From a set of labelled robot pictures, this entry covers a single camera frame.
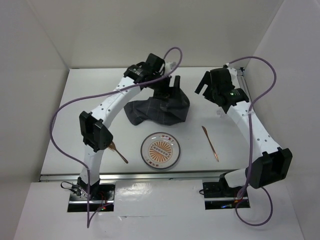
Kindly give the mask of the dark grey checked cloth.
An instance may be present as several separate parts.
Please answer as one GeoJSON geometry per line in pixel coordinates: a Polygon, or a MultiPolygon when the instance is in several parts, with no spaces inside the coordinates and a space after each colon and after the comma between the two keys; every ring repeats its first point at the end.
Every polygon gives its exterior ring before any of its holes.
{"type": "Polygon", "coordinates": [[[160,101],[153,97],[149,97],[147,100],[135,100],[124,106],[124,112],[134,126],[144,121],[164,126],[185,122],[190,108],[189,98],[184,93],[184,100],[171,99],[170,101],[172,108],[163,110],[160,101]]]}

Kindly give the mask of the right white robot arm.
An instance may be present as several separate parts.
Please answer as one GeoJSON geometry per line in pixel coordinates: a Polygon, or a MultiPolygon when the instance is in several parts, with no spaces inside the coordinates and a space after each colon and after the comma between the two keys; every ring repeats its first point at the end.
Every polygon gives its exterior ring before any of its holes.
{"type": "Polygon", "coordinates": [[[293,158],[290,149],[282,148],[267,132],[245,91],[233,85],[236,78],[234,68],[212,69],[205,72],[195,90],[196,94],[204,91],[206,100],[222,108],[249,144],[248,167],[219,177],[218,190],[223,196],[230,196],[239,187],[259,189],[284,180],[293,158]]]}

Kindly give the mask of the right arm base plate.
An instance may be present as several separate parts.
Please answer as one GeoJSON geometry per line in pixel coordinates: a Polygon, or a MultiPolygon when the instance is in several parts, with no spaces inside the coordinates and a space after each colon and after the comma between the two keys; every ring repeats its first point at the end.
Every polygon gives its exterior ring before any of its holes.
{"type": "Polygon", "coordinates": [[[230,188],[226,184],[218,182],[203,182],[199,194],[204,197],[204,207],[206,210],[227,210],[238,208],[250,208],[248,194],[242,198],[237,197],[240,186],[230,188]]]}

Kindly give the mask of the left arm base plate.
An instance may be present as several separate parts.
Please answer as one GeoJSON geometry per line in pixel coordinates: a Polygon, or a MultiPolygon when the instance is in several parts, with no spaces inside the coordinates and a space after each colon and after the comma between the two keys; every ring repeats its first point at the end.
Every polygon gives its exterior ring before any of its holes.
{"type": "MultiPolygon", "coordinates": [[[[68,201],[68,213],[80,213],[87,211],[87,194],[74,182],[62,181],[60,187],[70,191],[68,201]]],[[[115,185],[101,184],[89,201],[89,211],[113,212],[115,199],[115,185]]]]}

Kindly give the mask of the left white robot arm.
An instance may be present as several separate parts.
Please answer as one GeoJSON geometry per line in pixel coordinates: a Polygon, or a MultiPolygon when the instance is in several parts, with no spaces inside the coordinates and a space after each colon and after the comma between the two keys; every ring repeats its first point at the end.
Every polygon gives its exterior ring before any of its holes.
{"type": "Polygon", "coordinates": [[[129,66],[114,89],[114,93],[90,112],[79,115],[83,137],[84,168],[77,179],[81,194],[88,200],[97,197],[100,183],[100,167],[105,149],[113,142],[109,128],[124,106],[143,88],[160,89],[178,68],[178,62],[166,62],[151,53],[146,61],[129,66]]]}

